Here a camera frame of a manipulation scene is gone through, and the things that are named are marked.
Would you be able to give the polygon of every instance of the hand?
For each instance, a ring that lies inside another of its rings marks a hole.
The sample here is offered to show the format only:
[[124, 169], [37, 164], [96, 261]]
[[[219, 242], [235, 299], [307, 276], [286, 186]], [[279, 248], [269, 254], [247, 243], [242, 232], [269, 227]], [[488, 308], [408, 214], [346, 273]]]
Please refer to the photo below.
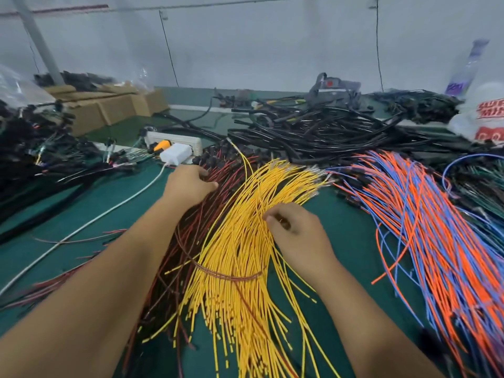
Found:
[[182, 164], [168, 176], [163, 198], [175, 199], [177, 203], [189, 209], [199, 204], [212, 191], [215, 191], [219, 184], [217, 182], [202, 181], [200, 176], [207, 176], [208, 171], [196, 165]]
[[268, 209], [263, 219], [289, 266], [318, 289], [338, 262], [318, 217], [288, 203]]

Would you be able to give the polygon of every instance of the metal pole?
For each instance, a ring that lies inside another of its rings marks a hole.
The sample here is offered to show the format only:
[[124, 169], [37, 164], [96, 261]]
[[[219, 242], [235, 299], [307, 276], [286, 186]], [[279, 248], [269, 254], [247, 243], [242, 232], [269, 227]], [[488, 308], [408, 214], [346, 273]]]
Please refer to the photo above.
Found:
[[44, 37], [42, 37], [42, 33], [40, 32], [35, 19], [33, 18], [32, 12], [26, 6], [25, 0], [12, 0], [16, 9], [19, 12], [19, 16], [23, 20], [23, 24], [30, 34], [30, 37], [35, 44], [38, 53], [40, 54], [42, 61], [44, 61], [45, 67], [49, 71], [54, 84], [55, 85], [64, 85], [63, 77], [61, 76], [60, 70], [58, 69], [58, 65], [56, 65], [56, 61], [52, 56], [47, 44], [45, 43]]

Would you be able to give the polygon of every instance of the person's left arm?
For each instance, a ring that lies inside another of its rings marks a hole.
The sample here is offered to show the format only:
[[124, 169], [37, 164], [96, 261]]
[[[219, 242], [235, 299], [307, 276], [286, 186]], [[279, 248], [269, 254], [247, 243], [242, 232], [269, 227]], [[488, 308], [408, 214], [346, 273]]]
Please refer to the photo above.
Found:
[[179, 166], [119, 239], [0, 339], [0, 377], [112, 376], [182, 215], [217, 188]]

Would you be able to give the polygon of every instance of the person's right arm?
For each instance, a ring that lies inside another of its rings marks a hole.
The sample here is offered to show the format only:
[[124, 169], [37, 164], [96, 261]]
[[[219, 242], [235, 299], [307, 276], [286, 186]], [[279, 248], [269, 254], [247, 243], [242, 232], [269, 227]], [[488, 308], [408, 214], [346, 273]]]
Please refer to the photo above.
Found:
[[443, 377], [336, 259], [316, 215], [289, 203], [264, 219], [289, 266], [324, 302], [357, 378]]

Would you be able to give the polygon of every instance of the forearm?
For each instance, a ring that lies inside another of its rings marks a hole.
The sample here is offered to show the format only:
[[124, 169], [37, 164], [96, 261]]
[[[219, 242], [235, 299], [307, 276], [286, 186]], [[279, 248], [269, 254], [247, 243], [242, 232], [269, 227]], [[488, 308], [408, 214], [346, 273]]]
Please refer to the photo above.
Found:
[[357, 378], [442, 377], [336, 259], [326, 270], [314, 287]]
[[2, 376], [112, 375], [187, 209], [162, 199], [1, 338]]

